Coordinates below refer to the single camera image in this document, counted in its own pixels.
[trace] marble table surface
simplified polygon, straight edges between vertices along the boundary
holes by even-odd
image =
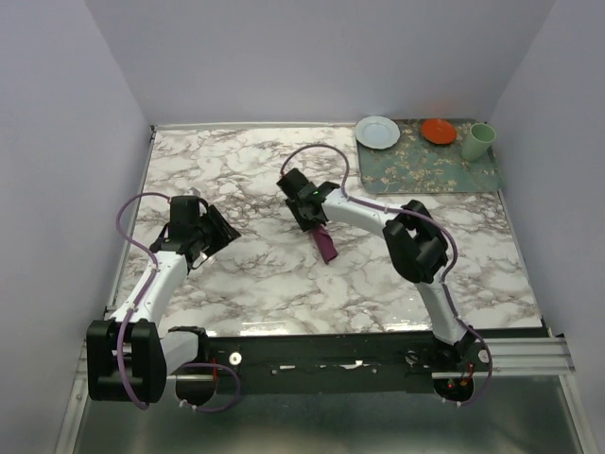
[[[430,329],[414,286],[390,264],[383,239],[342,224],[328,225],[339,256],[325,265],[309,234],[298,228],[276,186],[285,157],[326,143],[350,158],[352,194],[362,188],[352,128],[266,128],[242,131],[159,131],[146,191],[180,195],[196,188],[242,237],[192,271],[177,289],[160,334],[179,325],[212,336],[339,334]],[[340,183],[342,158],[329,149],[293,160],[318,185]],[[414,195],[450,230],[460,249],[448,277],[461,313],[478,328],[540,326],[540,312],[497,194]],[[405,204],[411,197],[380,197]],[[142,201],[134,236],[151,244],[168,221],[160,198]],[[118,290],[121,304],[147,263],[130,249]]]

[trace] cup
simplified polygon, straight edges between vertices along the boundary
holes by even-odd
[[[475,123],[462,145],[462,157],[467,161],[476,161],[485,154],[495,140],[495,129],[485,123]]]

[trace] orange plate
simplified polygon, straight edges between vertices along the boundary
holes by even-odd
[[[456,140],[457,135],[456,128],[450,122],[438,118],[426,120],[420,131],[426,140],[437,145],[451,144]]]

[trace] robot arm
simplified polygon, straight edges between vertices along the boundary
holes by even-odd
[[[304,232],[334,221],[383,237],[394,268],[420,292],[435,338],[449,346],[460,345],[468,338],[441,285],[447,242],[437,227],[410,215],[386,213],[349,201],[337,184],[326,182],[316,187],[296,168],[277,184],[285,192],[285,202]],[[419,201],[411,201],[402,208],[430,218]]]
[[[200,213],[200,204],[205,213]],[[179,327],[160,340],[160,323],[172,294],[196,263],[226,247],[240,234],[213,205],[196,196],[170,200],[170,221],[150,249],[158,260],[156,277],[129,320],[125,358],[129,381],[144,402],[157,402],[166,376],[184,363],[206,362],[208,338],[202,328]],[[155,267],[149,260],[134,290],[107,321],[94,321],[86,333],[89,393],[94,400],[128,400],[116,363],[117,333],[130,304]]]

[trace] lavender wall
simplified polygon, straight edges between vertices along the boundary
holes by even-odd
[[[86,0],[154,124],[486,118],[553,0]]]
[[[81,0],[0,2],[0,452],[50,453],[149,128]]]
[[[558,0],[492,118],[529,276],[569,340],[603,452],[604,20],[600,0]]]

